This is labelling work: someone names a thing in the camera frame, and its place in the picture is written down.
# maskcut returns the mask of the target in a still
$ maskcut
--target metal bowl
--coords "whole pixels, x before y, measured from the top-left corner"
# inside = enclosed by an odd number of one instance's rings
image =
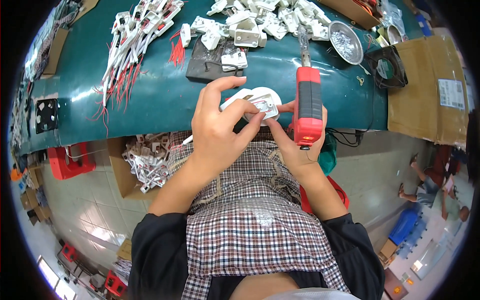
[[[403,42],[402,35],[400,34],[398,27],[395,25],[390,25],[387,27],[387,37],[391,45]]]
[[[347,24],[333,21],[328,26],[328,37],[333,48],[348,63],[358,65],[363,60],[363,48],[359,37]]]

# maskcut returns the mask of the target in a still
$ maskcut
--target black sleeve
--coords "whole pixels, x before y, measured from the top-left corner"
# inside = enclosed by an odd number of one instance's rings
[[[362,300],[380,299],[385,273],[367,230],[347,214],[322,222],[332,253],[350,292]]]
[[[129,299],[180,299],[188,276],[185,214],[147,214],[132,237]]]

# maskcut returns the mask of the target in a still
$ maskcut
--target black shirt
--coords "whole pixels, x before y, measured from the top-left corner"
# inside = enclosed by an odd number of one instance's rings
[[[365,228],[351,214],[321,222],[350,292],[380,299],[385,275]],[[188,276],[187,216],[147,214],[132,237],[129,299],[180,299]],[[319,272],[290,271],[299,288],[326,288]],[[208,300],[228,300],[244,276],[213,277]]]

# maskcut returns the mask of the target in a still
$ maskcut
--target tiled floor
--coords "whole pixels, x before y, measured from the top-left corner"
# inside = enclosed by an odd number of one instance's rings
[[[90,148],[104,149],[106,143],[93,142]],[[420,152],[419,165],[424,166],[427,143],[393,132],[369,132],[358,148],[338,146],[331,177],[347,193],[354,221],[367,228],[378,251],[405,203],[397,197],[400,183],[409,192],[418,182],[408,166],[416,152]],[[116,250],[131,237],[150,203],[122,199],[107,152],[94,156],[95,171],[69,180],[54,179],[45,165],[44,186],[58,232],[92,261],[111,268]]]

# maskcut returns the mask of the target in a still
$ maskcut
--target person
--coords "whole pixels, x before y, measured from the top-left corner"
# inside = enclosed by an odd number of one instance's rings
[[[417,157],[418,155],[413,156],[410,166],[417,172],[420,180],[423,181],[420,187],[425,192],[418,192],[417,195],[406,194],[402,183],[398,191],[399,197],[411,202],[418,202],[439,211],[445,221],[454,222],[460,219],[462,222],[465,222],[468,219],[470,210],[466,206],[460,208],[460,202],[456,199],[454,188],[449,190],[446,185],[440,188],[433,182],[430,176],[425,175],[420,169],[417,164]]]
[[[300,150],[281,125],[244,99],[224,111],[223,77],[200,92],[193,144],[173,147],[171,178],[132,236],[130,299],[264,299],[332,288],[380,299],[384,270],[365,228],[352,221],[316,161],[325,135]],[[278,106],[293,112],[293,102]],[[244,113],[250,122],[234,132]],[[327,111],[323,108],[324,128]],[[190,132],[172,132],[181,144]],[[299,185],[315,215],[302,211]]]

